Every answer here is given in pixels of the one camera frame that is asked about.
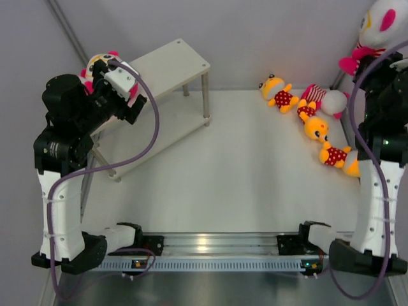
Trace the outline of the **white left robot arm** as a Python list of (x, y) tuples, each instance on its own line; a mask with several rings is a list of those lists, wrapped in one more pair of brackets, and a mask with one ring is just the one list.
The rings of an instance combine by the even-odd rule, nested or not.
[(112, 117), (135, 123), (147, 101), (138, 96), (129, 103), (136, 71), (124, 61), (99, 59), (92, 75), (92, 89), (72, 74), (47, 82), (42, 94), (47, 125), (33, 145), (44, 225), (41, 248), (31, 263), (40, 268), (59, 265), (72, 275), (98, 267), (118, 249), (134, 255), (144, 246), (141, 227), (129, 222), (97, 234), (81, 229), (82, 173), (94, 146), (93, 132)]

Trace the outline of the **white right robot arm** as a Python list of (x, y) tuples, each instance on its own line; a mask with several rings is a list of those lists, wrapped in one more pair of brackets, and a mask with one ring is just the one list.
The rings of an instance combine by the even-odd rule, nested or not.
[(407, 59), (399, 52), (366, 56), (353, 82), (365, 93), (365, 118), (355, 126), (360, 202), (354, 233), (346, 240), (325, 223), (309, 222), (297, 244), (306, 253), (321, 248), (332, 271), (403, 275), (407, 261), (398, 255), (395, 214), (407, 169)]

